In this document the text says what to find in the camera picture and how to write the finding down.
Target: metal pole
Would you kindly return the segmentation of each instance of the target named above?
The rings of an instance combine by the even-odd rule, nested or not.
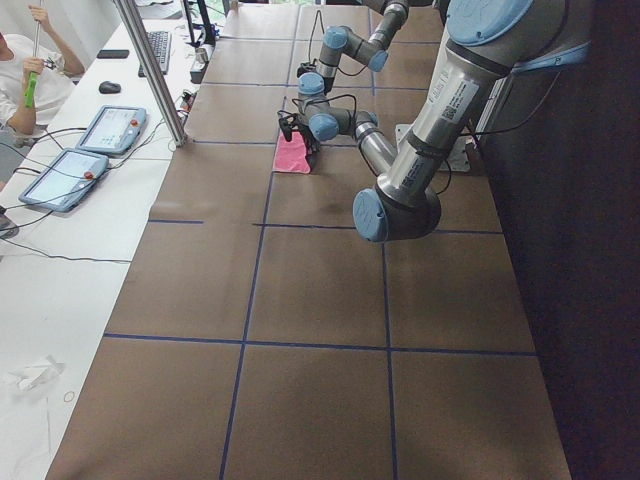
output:
[[[156,98],[165,122],[167,122],[167,127],[171,131],[176,146],[181,147],[187,140],[187,134],[176,112],[173,99],[147,38],[147,31],[144,28],[135,2],[134,0],[115,0],[115,3],[120,17],[122,17],[122,22],[129,32],[129,37],[131,37],[140,63],[142,63],[147,80],[149,80],[153,96]]]

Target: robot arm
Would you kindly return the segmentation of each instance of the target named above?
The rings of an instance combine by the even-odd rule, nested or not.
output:
[[[392,32],[384,37],[388,41],[401,26],[402,15],[386,13],[395,12],[396,5],[386,7],[381,23]],[[427,100],[397,149],[378,130],[374,114],[333,109],[325,96],[342,53],[371,65],[376,55],[386,55],[388,43],[376,43],[374,34],[367,45],[379,46],[377,52],[384,54],[359,56],[351,43],[357,37],[346,27],[339,27],[341,42],[334,44],[333,37],[325,36],[317,73],[300,77],[301,97],[306,97],[298,105],[299,118],[320,141],[337,134],[353,136],[377,174],[373,188],[359,192],[354,200],[360,235],[383,242],[432,232],[440,219],[440,202],[429,184],[471,112],[482,107],[497,80],[511,73],[584,61],[592,9],[593,0],[452,0],[440,47],[443,60],[436,64]],[[307,75],[315,84],[308,91]]]

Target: crumpled white paper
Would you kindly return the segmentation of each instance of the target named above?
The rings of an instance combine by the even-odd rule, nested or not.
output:
[[[64,363],[56,362],[52,355],[47,355],[34,365],[5,373],[2,380],[5,385],[14,387],[18,392],[28,392],[58,378],[64,371],[64,366]]]

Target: person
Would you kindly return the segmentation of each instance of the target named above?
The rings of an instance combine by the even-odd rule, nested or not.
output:
[[[84,73],[82,62],[52,27],[46,9],[29,5],[29,10],[60,51],[39,46],[38,56],[34,57],[32,40],[0,32],[0,125],[27,136],[53,120],[73,91],[69,76]],[[29,108],[25,105],[25,90],[31,72],[38,74],[38,80],[34,106]]]

